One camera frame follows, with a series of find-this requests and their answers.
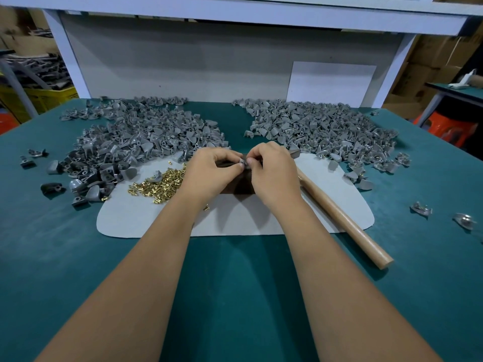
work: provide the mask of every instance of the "pile of brass rivets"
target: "pile of brass rivets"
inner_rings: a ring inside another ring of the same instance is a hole
[[[185,170],[185,164],[183,164],[183,169],[169,168],[163,173],[163,179],[160,182],[149,182],[149,180],[154,179],[154,176],[148,177],[140,184],[133,183],[130,185],[128,193],[131,195],[139,195],[141,193],[145,197],[154,197],[153,203],[164,203],[171,199],[181,186]]]

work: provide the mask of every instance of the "table leg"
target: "table leg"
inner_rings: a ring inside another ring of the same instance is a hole
[[[13,72],[13,70],[10,68],[10,65],[8,64],[8,62],[1,57],[0,57],[0,71],[3,73],[8,83],[13,87],[13,89],[17,93],[18,97],[20,98],[20,101],[22,102],[25,109],[27,110],[28,115],[30,115],[32,119],[36,118],[39,115],[37,113],[37,110],[33,106],[30,99],[28,98],[22,85],[18,82],[18,79],[15,76],[15,73]]]
[[[418,126],[422,127],[424,125],[424,122],[433,114],[443,97],[444,93],[440,92],[431,99],[430,103],[427,105],[426,109],[419,118]]]

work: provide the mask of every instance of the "shelf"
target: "shelf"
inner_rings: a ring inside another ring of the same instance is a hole
[[[0,0],[4,6],[413,34],[459,35],[483,6],[407,0]]]

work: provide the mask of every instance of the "orange stool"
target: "orange stool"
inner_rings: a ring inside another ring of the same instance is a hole
[[[9,113],[0,113],[0,134],[18,126],[18,121]]]
[[[413,124],[417,124],[420,118],[421,116],[417,117]],[[456,147],[461,147],[466,139],[475,132],[478,125],[474,122],[453,121],[437,112],[434,112],[427,121],[431,123],[431,127],[428,129],[429,133]]]

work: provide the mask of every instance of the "right hand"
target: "right hand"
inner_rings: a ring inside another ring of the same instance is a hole
[[[302,199],[295,161],[273,141],[253,147],[247,157],[255,193],[273,213]],[[263,166],[258,161],[263,158]]]

